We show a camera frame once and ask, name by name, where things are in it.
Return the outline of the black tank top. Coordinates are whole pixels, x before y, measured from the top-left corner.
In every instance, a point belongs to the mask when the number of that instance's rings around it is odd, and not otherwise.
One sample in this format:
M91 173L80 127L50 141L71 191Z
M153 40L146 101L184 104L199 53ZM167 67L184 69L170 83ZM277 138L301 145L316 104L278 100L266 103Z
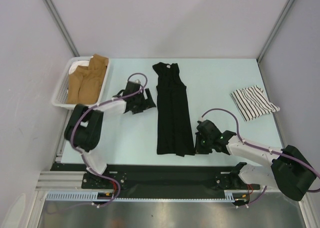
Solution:
M152 66L157 79L157 154L195 155L187 87L177 63Z

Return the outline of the striped white tank top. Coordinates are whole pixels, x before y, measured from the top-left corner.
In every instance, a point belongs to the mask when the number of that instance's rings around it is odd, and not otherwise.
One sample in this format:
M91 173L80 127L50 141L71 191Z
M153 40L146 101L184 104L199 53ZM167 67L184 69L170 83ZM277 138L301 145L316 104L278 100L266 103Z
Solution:
M265 91L257 85L237 89L230 95L246 122L280 111L280 107L270 102Z

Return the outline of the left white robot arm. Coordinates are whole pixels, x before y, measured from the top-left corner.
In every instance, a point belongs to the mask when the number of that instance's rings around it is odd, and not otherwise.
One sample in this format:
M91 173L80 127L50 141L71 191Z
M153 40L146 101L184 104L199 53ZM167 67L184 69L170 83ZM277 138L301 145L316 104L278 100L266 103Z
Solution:
M111 181L111 176L105 172L107 162L96 149L104 117L127 112L137 114L155 107L149 88L145 88L138 81L128 81L125 89L120 90L110 100L94 105L93 108L84 104L75 106L65 128L64 138L81 155L86 169L94 174L93 182L98 187L104 188Z

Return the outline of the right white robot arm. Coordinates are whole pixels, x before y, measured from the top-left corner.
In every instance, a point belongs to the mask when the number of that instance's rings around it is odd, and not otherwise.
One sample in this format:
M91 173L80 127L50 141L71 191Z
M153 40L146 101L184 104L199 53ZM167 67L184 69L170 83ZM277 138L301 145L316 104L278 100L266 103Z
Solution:
M220 132L209 120L199 121L195 150L198 154L213 151L238 156L254 162L238 163L231 184L243 188L247 184L259 184L279 189L285 196L300 201L316 179L316 172L302 153L288 145L280 151L260 144L249 143L232 131Z

